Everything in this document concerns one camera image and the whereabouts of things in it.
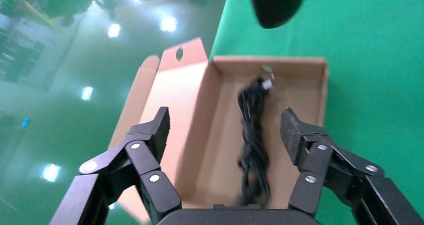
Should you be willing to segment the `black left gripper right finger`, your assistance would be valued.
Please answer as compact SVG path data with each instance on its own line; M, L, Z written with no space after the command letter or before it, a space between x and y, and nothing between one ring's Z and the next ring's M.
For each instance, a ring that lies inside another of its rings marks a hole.
M287 107L280 137L299 178L288 207L314 217L323 188L350 207L358 225L421 225L424 220L377 164L337 146L323 127Z

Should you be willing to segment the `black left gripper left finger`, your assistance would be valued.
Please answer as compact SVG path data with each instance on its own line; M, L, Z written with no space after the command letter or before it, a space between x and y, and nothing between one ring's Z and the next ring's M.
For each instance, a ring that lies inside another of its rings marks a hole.
M181 209L181 198L160 166L169 131L169 109L162 106L152 121L133 125L118 146L83 163L50 224L103 225L109 206L132 186L153 225Z

